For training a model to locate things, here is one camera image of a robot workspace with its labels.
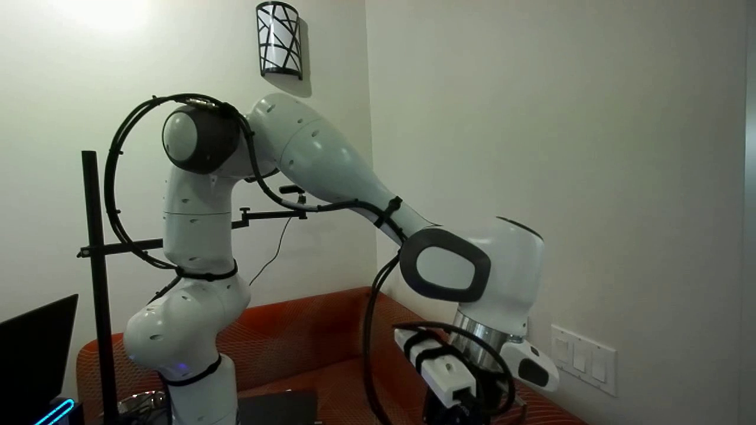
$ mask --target electrical outlet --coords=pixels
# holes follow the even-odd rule
[[[558,363],[570,376],[607,392],[616,393],[615,369],[616,350],[591,337],[584,337],[561,326],[551,326],[551,352]]]

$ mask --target robotic arm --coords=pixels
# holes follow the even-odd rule
[[[231,254],[231,189],[276,170],[325,201],[311,209],[351,208],[371,219],[398,246],[398,269],[416,293],[461,301],[455,323],[463,330],[491,345],[515,378],[555,390],[552,360],[524,340],[542,249],[537,232],[501,218],[470,233],[428,221],[378,182],[335,128],[290,97],[264,97],[244,120],[228,111],[187,103],[164,118],[163,147],[174,168],[163,240],[181,284],[126,326],[129,358],[163,376],[177,422],[237,422],[234,363],[214,346],[214,336],[251,299]],[[307,208],[259,186],[280,205]],[[459,403],[461,390],[475,392],[470,363],[498,371],[491,352],[470,337],[454,337],[465,358],[459,360],[428,358],[422,352],[443,343],[417,336],[396,329],[395,340],[447,408]]]

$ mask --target black pole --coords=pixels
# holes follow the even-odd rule
[[[107,425],[117,422],[115,408],[115,366],[114,366],[114,340],[110,340],[110,306],[108,306],[108,277],[103,264],[103,236],[102,236],[102,208],[98,208],[98,177],[97,153],[83,150],[84,175],[84,201],[87,201],[87,232],[89,232],[89,264],[92,264],[92,298],[95,298],[95,323],[97,323],[97,350],[98,350],[98,384],[102,384],[102,419]]]

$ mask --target monitor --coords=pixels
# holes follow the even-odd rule
[[[36,422],[62,393],[77,294],[0,323],[0,422]]]

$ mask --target wall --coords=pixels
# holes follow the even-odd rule
[[[533,343],[559,323],[618,352],[616,397],[564,376],[555,398],[587,422],[737,422],[744,0],[369,0],[366,17],[378,175],[448,226],[538,228]]]
[[[748,68],[746,68],[746,238],[744,238],[744,279],[742,279],[742,363],[739,372],[739,418],[756,422],[756,0],[748,0]]]
[[[0,320],[79,293],[70,360],[95,337],[89,269],[75,260],[87,242],[79,150],[95,149],[103,163],[115,124],[149,94],[208,91],[245,111],[267,91],[290,89],[371,160],[364,3],[292,4],[309,42],[302,84],[257,75],[248,0],[0,3]],[[168,111],[140,122],[126,147],[117,199],[134,238],[160,236],[168,160],[159,124]],[[237,205],[271,208],[248,184],[237,189]],[[280,226],[264,221],[234,233],[244,277],[274,254]],[[369,281],[374,240],[374,228],[351,214],[292,221],[278,261],[252,287],[252,305]],[[129,254],[110,258],[108,277],[115,330],[169,281]]]

